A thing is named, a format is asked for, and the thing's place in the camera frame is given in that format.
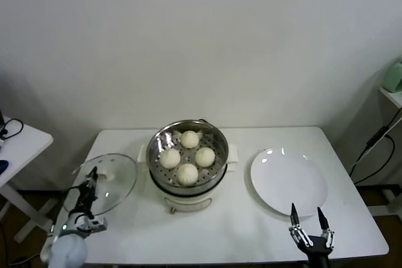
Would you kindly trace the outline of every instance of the shelf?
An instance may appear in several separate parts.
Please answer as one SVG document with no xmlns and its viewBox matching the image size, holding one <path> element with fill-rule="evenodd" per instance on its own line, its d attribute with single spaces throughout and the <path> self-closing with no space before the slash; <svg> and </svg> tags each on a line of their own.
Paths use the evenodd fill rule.
<svg viewBox="0 0 402 268">
<path fill-rule="evenodd" d="M 397 106 L 398 108 L 402 107 L 402 92 L 392 93 L 382 87 L 379 88 L 379 91 L 381 91 L 383 95 L 385 95 L 390 101 L 392 101 L 395 106 Z"/>
</svg>

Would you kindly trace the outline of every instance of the robotic hand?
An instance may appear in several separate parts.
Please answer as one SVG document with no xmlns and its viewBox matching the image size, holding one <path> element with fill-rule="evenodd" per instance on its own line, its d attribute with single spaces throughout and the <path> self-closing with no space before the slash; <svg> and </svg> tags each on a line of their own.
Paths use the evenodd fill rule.
<svg viewBox="0 0 402 268">
<path fill-rule="evenodd" d="M 52 244 L 49 268 L 78 268 L 87 258 L 85 238 L 107 228 L 105 218 L 95 217 L 91 212 L 92 203 L 97 199 L 97 167 L 86 176 L 78 187 L 80 196 L 75 208 L 68 214 L 57 240 Z"/>
<path fill-rule="evenodd" d="M 318 219 L 322 229 L 320 237 L 307 235 L 301 228 L 296 207 L 291 204 L 291 227 L 290 235 L 297 244 L 297 247 L 308 257 L 308 265 L 311 268 L 329 268 L 328 255 L 334 249 L 334 232 L 329 229 L 327 218 L 318 207 Z"/>
</svg>

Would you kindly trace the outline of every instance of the stainless steel pot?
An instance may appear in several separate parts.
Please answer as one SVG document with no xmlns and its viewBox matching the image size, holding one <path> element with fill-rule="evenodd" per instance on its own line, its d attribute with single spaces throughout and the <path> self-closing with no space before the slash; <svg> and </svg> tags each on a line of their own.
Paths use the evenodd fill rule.
<svg viewBox="0 0 402 268">
<path fill-rule="evenodd" d="M 180 143 L 183 132 L 192 130 L 199 134 L 200 143 L 193 149 L 186 149 Z M 195 163 L 195 153 L 201 147 L 210 147 L 215 153 L 215 162 L 209 168 L 201 168 Z M 180 152 L 180 164 L 173 169 L 165 169 L 160 163 L 160 154 L 169 148 Z M 226 173 L 229 147 L 223 133 L 205 120 L 185 120 L 174 122 L 160 129 L 150 140 L 146 150 L 146 162 L 155 184 L 174 196 L 193 197 L 214 188 Z M 198 169 L 198 180 L 192 186 L 182 186 L 177 181 L 177 169 L 183 163 L 192 163 Z"/>
</svg>

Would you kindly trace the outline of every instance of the glass lid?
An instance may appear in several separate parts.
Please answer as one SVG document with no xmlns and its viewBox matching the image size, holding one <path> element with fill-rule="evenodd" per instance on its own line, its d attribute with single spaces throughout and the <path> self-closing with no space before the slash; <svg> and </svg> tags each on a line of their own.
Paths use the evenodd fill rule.
<svg viewBox="0 0 402 268">
<path fill-rule="evenodd" d="M 137 180 L 136 162 L 127 155 L 110 153 L 92 158 L 81 165 L 75 185 L 80 185 L 87 175 L 97 167 L 97 199 L 90 209 L 94 215 L 100 215 L 118 206 L 130 194 Z M 79 190 L 71 188 L 63 204 L 66 211 L 71 211 L 79 197 Z"/>
</svg>

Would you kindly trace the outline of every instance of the white plate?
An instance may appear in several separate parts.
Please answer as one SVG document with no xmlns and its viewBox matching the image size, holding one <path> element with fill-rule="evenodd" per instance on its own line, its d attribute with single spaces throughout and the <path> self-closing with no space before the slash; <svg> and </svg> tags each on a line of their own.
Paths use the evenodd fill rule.
<svg viewBox="0 0 402 268">
<path fill-rule="evenodd" d="M 290 215 L 294 203 L 299 217 L 317 213 L 328 197 L 327 182 L 307 156 L 285 148 L 259 153 L 251 165 L 257 194 L 271 208 Z"/>
</svg>

